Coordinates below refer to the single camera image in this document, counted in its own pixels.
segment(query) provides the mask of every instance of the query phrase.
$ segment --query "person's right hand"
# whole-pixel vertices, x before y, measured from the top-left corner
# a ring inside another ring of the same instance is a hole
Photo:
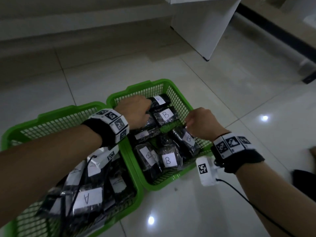
[[[190,111],[185,122],[191,135],[212,142],[220,135],[230,132],[219,124],[210,110],[203,107]]]

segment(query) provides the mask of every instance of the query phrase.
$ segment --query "tile floor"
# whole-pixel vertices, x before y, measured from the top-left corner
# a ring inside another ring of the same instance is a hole
[[[0,53],[0,111],[6,113],[0,134],[40,113],[105,102],[129,85],[167,78],[194,108],[211,109],[222,125],[245,134],[286,180],[294,168],[314,171],[307,149],[316,145],[316,82],[300,82],[297,62],[238,18],[227,27],[209,62],[166,22],[159,29],[157,21],[152,22],[146,22],[146,33],[139,32],[144,23],[136,23],[132,25],[139,27],[137,33],[113,27],[119,38],[99,29],[97,40],[62,34],[49,37],[44,50],[13,57]],[[234,175],[220,170],[219,177],[241,190]],[[148,224],[150,216],[153,225]],[[146,192],[141,206],[102,236],[268,234],[230,187],[202,187],[192,170],[161,191]]]

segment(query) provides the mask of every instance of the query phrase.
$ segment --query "basket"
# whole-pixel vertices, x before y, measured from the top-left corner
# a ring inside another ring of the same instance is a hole
[[[176,87],[176,85],[168,80],[168,79],[159,79],[156,81],[145,81],[139,84],[135,84],[132,86],[127,87],[125,91],[117,92],[108,97],[106,100],[107,105],[110,105],[112,108],[117,106],[117,104],[121,101],[121,99],[124,99],[126,97],[132,96],[132,95],[144,95],[146,98],[160,95],[166,93],[171,100],[170,106],[174,106],[176,111],[178,112],[178,115],[180,117],[180,121],[170,123],[168,125],[164,125],[160,128],[160,131],[162,133],[166,133],[170,130],[172,130],[177,125],[183,125],[184,119],[188,115],[190,110],[193,110],[192,106],[188,103],[188,101],[184,98],[184,96],[181,94],[179,89]],[[200,152],[199,156],[201,155],[212,155],[211,153],[211,142],[195,138],[195,141],[199,144],[202,151]],[[195,167],[195,159],[192,158],[189,161],[183,163],[184,169],[179,171],[176,168],[165,170],[163,174],[160,176],[160,178],[156,179],[153,183],[148,183],[145,179],[145,176],[137,162],[137,159],[135,158],[135,155],[133,153],[132,147],[129,143],[129,140],[125,138],[121,141],[122,145],[124,145],[126,149],[126,153],[128,153],[130,160],[132,161],[134,168],[138,174],[138,177],[140,179],[140,182],[145,187],[145,189],[149,191],[157,191],[174,181],[175,179],[180,178],[184,174],[186,174],[188,171],[193,169]]]
[[[71,105],[41,114],[35,120],[24,122],[8,129],[2,136],[2,150],[41,136],[80,125],[90,115],[103,108],[106,108],[104,103],[91,102],[81,106]],[[141,186],[137,173],[124,146],[119,144],[119,148],[137,191],[136,196],[116,207],[101,222],[82,228],[78,233],[73,235],[73,237],[86,236],[92,231],[95,232],[90,235],[91,237],[98,236],[140,206],[144,195],[143,187]],[[58,235],[59,221],[34,217],[40,206],[41,202],[31,204],[15,220],[8,223],[5,227],[5,237],[54,237]]]

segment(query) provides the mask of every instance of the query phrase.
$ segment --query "wristband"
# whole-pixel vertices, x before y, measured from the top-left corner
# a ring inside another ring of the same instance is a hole
[[[91,115],[82,124],[88,126],[102,138],[102,146],[118,143],[130,132],[127,120],[113,109],[103,109]]]
[[[236,171],[245,163],[259,163],[264,158],[244,136],[228,133],[218,137],[211,147],[216,164],[224,167],[227,173]]]

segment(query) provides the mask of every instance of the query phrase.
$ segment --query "person's left forearm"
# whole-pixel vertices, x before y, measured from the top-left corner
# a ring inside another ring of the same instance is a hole
[[[37,201],[101,144],[98,134],[80,125],[0,152],[0,226]]]

